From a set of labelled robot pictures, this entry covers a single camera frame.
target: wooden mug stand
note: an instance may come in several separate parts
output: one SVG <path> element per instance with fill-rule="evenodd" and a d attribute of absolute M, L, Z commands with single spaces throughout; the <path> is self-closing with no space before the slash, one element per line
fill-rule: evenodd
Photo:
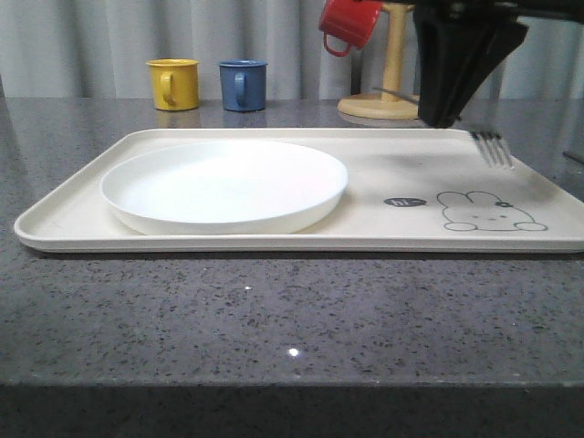
<path fill-rule="evenodd" d="M 384 5 L 382 9 L 390 16 L 382 88 L 399 91 L 406 16 L 413 6 L 390 4 Z M 405 120 L 418 117 L 417 105 L 383 92 L 348 96 L 340 100 L 337 108 L 345 114 L 368 119 Z"/>

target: fork tines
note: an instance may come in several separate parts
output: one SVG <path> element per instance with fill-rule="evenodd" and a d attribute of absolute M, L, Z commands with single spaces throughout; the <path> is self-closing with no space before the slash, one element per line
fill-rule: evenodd
<path fill-rule="evenodd" d="M 509 145 L 496 131 L 471 130 L 474 143 L 489 167 L 513 169 Z"/>

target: mug handle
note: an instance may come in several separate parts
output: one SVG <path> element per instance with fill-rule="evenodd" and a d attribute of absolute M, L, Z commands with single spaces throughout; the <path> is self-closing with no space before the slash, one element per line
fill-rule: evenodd
<path fill-rule="evenodd" d="M 245 106 L 245 74 L 235 73 L 235 97 L 237 98 L 237 105 Z"/>
<path fill-rule="evenodd" d="M 164 101 L 169 105 L 174 105 L 175 102 L 172 98 L 172 73 L 170 71 L 165 71 L 161 74 L 161 89 Z"/>
<path fill-rule="evenodd" d="M 323 42 L 325 44 L 325 49 L 331 54 L 334 55 L 335 57 L 345 57 L 346 55 L 349 54 L 350 49 L 352 48 L 352 45 L 347 43 L 347 47 L 345 47 L 345 50 L 343 50 L 342 52 L 339 52 L 338 50 L 335 50 L 334 48 L 332 48 L 331 46 L 329 46 L 329 41 L 327 40 L 327 37 L 329 36 L 329 34 L 325 33 L 324 37 L 323 37 Z"/>

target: yellow mug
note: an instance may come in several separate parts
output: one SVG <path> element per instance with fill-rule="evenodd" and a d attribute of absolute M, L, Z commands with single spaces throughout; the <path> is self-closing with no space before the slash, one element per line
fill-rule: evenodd
<path fill-rule="evenodd" d="M 199 106 L 199 61 L 154 59 L 150 66 L 154 106 L 158 110 L 192 110 Z"/>

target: plate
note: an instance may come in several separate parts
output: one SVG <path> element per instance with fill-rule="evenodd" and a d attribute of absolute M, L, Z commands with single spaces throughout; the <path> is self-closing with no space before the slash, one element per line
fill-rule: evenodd
<path fill-rule="evenodd" d="M 146 235 L 294 233 L 322 219 L 348 183 L 345 165 L 280 141 L 205 141 L 111 168 L 100 192 Z"/>

